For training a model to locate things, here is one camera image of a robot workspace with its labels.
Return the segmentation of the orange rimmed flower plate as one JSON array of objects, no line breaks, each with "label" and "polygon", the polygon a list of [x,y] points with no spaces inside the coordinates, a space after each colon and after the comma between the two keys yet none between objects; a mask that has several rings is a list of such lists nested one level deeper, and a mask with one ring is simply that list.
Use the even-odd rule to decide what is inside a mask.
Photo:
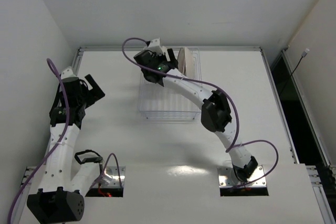
[{"label": "orange rimmed flower plate", "polygon": [[194,57],[192,52],[187,47],[184,48],[184,56],[185,56],[185,75],[189,79],[195,79],[196,72],[194,66]]}]

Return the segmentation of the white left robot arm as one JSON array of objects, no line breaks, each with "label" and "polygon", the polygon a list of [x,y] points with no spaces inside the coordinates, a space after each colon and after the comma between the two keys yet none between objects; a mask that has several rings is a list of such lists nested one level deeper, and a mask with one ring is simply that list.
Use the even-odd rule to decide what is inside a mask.
[{"label": "white left robot arm", "polygon": [[30,194],[27,207],[39,223],[80,221],[84,197],[102,172],[100,155],[80,160],[74,147],[85,110],[105,96],[91,75],[80,79],[73,73],[61,74],[54,103],[49,112],[51,155],[37,193]]}]

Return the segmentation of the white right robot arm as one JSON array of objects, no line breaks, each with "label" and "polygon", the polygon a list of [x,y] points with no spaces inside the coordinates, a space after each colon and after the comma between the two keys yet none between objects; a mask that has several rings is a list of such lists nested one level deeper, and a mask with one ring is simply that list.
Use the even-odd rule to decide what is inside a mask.
[{"label": "white right robot arm", "polygon": [[240,121],[232,98],[220,87],[180,72],[179,61],[170,48],[167,52],[144,49],[133,59],[146,81],[175,91],[200,109],[202,126],[222,142],[237,179],[248,182],[258,162],[243,145],[236,144]]}]

